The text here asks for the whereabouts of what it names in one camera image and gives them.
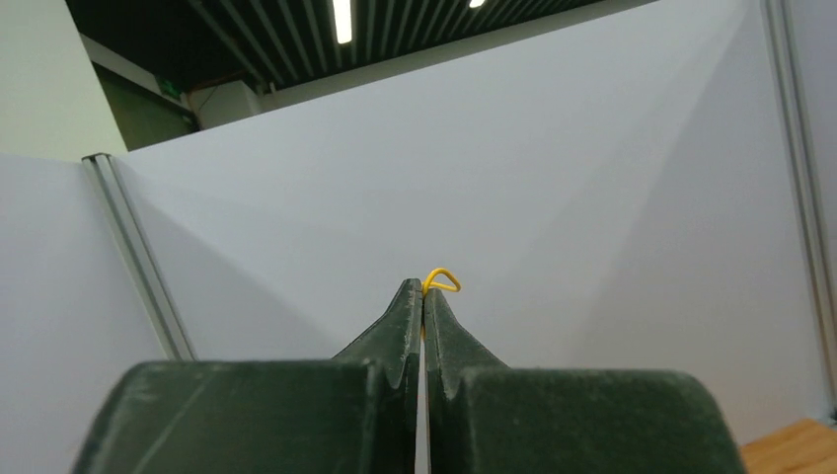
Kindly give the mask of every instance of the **white panel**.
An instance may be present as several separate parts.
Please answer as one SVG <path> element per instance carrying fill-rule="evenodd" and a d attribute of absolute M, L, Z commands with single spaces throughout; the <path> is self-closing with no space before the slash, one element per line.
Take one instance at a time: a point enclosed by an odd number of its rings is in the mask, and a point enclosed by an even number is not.
<path fill-rule="evenodd" d="M 0 154 L 0 472 L 68 472 L 123 372 L 163 353 L 81 164 Z"/>
<path fill-rule="evenodd" d="M 0 1 L 0 64 L 0 152 L 125 152 L 66 1 Z"/>
<path fill-rule="evenodd" d="M 329 356 L 436 266 L 512 365 L 826 411 L 760 4 L 663 0 L 130 153 L 197 353 Z"/>
<path fill-rule="evenodd" d="M 828 231 L 831 268 L 837 269 L 837 2 L 789 2 L 812 149 Z"/>

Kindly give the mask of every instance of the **ceiling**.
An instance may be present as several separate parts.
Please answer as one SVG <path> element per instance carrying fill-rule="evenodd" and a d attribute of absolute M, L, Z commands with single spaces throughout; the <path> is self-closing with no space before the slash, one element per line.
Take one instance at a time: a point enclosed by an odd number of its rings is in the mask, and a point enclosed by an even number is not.
<path fill-rule="evenodd" d="M 183 90 L 244 79 L 292 87 L 603 0 L 67 0 L 79 31 Z"/>

